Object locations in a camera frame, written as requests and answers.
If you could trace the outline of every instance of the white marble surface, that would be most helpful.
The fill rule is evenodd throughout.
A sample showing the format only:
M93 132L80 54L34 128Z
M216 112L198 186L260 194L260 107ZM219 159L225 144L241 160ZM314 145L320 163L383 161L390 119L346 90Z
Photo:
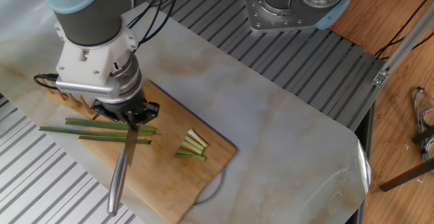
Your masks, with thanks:
M78 117L32 82L35 73L54 72L62 48L52 11L43 0L0 0L0 13L0 93L39 126ZM138 35L153 13L135 28ZM357 210L369 184L362 173L370 169L349 129L175 20L136 54L146 78L238 150L221 192L192 208L182 223L344 223ZM108 187L111 172L75 136L50 136ZM165 223L129 189L123 202L145 223Z

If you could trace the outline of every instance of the black metal bar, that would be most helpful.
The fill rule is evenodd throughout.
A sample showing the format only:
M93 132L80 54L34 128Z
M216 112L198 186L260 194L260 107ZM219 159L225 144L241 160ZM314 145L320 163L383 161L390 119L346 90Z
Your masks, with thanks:
M430 138L432 136L434 136L434 128L419 133L415 138L413 138L413 143L420 144L425 139Z
M383 183L380 186L380 189L382 191L388 191L394 189L400 186L401 184L404 184L412 179L415 179L416 177L425 174L428 171L431 171L433 169L434 169L434 158L431 158L430 160L423 162L418 166L413 167L412 169L402 173L401 175L396 176L394 179L391 179L386 183Z

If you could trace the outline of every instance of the green onion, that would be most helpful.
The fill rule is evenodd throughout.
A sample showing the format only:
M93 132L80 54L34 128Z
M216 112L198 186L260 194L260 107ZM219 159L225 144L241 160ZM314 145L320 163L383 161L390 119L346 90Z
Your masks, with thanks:
M62 132L62 133L87 135L87 136L107 136L107 137L121 137L121 138L127 137L127 134L124 132L89 132L89 131L83 131L83 130L54 128L54 127L49 127L49 126L41 126L41 128L39 130L42 132ZM150 135L154 135L154 133L152 133L152 132L139 132L138 133L138 136L150 136Z
M183 155L183 154L177 153L175 155L175 157L186 158L186 159L196 159L196 160L200 160L200 161L206 160L206 157L203 155Z
M207 147L208 144L193 130L190 129L188 132L189 136L194 138L198 143L202 144L202 146Z
M183 147L179 147L176 153L185 154L185 155L197 155L196 153L193 153L192 151L189 151L188 149Z
M184 140L184 141L182 142L182 145L184 145L187 149L190 149L191 151L193 151L193 152L195 152L195 153L197 153L197 154L199 154L199 155L202 154L202 151L203 151L203 150L201 150L200 148L198 148L198 147L192 145L192 144L191 144L190 142L188 142L187 140Z
M80 135L79 139L92 140L92 141L104 141L104 142L118 142L118 143L125 143L127 140L126 138L113 138L107 136L83 136L83 135ZM137 139L137 143L150 144L151 140Z
M105 128L105 129L113 129L113 130L128 130L128 126L120 123L111 123L111 122L97 122L89 119L75 119L75 118L66 118L66 125L74 125L74 126L86 126L92 128ZM141 126L139 132L153 132L156 133L157 129L150 127Z
M200 150L203 150L203 146L200 143L196 142L193 138L191 138L189 136L185 136L184 139L187 140L188 142L190 142L192 145L200 148Z

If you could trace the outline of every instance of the metal clamp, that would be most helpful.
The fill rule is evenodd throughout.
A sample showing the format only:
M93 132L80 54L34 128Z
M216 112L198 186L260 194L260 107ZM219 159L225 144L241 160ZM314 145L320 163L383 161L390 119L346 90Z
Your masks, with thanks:
M372 84L374 86L381 88L386 83L386 80L387 80L387 78L389 78L389 75L390 75L389 72L387 72L385 70L381 70L375 76L374 81L372 81Z

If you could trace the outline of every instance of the wooden surface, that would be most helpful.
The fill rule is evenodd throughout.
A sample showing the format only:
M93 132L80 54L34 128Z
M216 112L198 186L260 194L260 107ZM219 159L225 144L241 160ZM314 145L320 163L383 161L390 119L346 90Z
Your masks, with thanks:
M374 186L368 194L365 224L425 224L434 221L434 174L428 172L383 193L378 185L422 163L413 112L413 93L434 93L434 39L414 50L395 70L378 96L370 163ZM425 96L422 110L434 107Z
M389 42L422 1L351 0L348 9L330 29L373 54ZM415 19L419 19L433 1L430 0ZM414 24L416 21L409 24L403 35Z
M125 184L168 223L175 224L229 163L236 149L151 83L144 84L144 93L147 100L160 104L158 117L146 125L157 128L161 135L148 136L150 145L136 145ZM204 162L174 157L191 128L209 144L203 152L207 157ZM115 169L123 144L81 143L109 169Z
M375 53L386 45L423 0L351 0L348 10L331 28ZM432 4L429 0L399 36L403 37ZM397 45L389 48L389 56ZM434 174L428 172L387 193L378 185L422 163L412 95L416 86L434 93L434 38L412 51L392 74L377 98L370 163L374 185L366 200L364 224L434 223ZM424 98L422 109L434 106Z

